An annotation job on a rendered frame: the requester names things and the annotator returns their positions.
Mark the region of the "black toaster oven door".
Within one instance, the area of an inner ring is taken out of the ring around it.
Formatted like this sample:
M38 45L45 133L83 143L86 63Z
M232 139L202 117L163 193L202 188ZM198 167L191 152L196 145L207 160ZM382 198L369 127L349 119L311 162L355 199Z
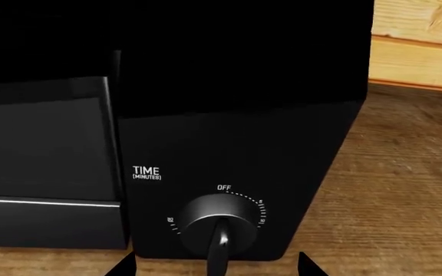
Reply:
M0 248L122 250L120 52L0 57Z

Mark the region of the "black toaster oven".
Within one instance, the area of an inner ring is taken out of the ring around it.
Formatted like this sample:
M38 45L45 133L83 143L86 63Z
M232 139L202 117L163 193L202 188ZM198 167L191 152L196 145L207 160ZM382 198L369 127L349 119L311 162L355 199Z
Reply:
M110 91L127 245L205 259L182 209L246 197L257 238L289 246L368 90L374 0L0 0L0 57L120 52Z

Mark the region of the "black timer knob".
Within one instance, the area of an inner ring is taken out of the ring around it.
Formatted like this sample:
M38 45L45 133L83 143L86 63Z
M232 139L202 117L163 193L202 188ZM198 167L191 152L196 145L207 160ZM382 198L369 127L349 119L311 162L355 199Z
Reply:
M206 276L226 276L230 257L255 242L258 206L230 193L203 195L180 212L180 240L197 257L206 259Z

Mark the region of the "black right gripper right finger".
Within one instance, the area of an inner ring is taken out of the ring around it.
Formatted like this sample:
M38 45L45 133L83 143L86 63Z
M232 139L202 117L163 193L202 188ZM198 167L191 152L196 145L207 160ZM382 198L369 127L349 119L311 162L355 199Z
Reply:
M299 276L328 276L328 274L304 252L299 252Z

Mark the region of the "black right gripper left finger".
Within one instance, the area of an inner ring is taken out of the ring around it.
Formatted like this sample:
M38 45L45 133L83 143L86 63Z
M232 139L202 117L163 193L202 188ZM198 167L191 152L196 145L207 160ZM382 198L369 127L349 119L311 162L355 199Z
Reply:
M130 252L119 261L105 276L136 276L136 255Z

